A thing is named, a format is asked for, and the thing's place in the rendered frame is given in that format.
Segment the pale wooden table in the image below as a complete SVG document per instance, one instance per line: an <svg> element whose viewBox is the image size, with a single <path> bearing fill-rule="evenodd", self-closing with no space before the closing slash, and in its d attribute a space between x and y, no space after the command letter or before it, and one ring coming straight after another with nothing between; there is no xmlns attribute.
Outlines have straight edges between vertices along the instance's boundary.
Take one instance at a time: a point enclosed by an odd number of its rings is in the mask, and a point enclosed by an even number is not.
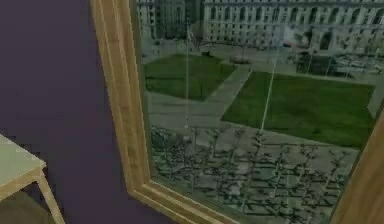
<svg viewBox="0 0 384 224"><path fill-rule="evenodd" d="M55 224L66 224L44 173L46 167L44 160L0 134L0 201L36 182Z"/></svg>

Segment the wooden framed window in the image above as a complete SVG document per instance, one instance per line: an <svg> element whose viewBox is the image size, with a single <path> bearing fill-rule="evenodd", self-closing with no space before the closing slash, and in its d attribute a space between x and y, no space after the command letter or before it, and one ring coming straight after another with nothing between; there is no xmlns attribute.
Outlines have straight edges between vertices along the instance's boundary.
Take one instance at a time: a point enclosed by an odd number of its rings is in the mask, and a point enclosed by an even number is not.
<svg viewBox="0 0 384 224"><path fill-rule="evenodd" d="M128 193L178 224L384 224L384 0L91 0Z"/></svg>

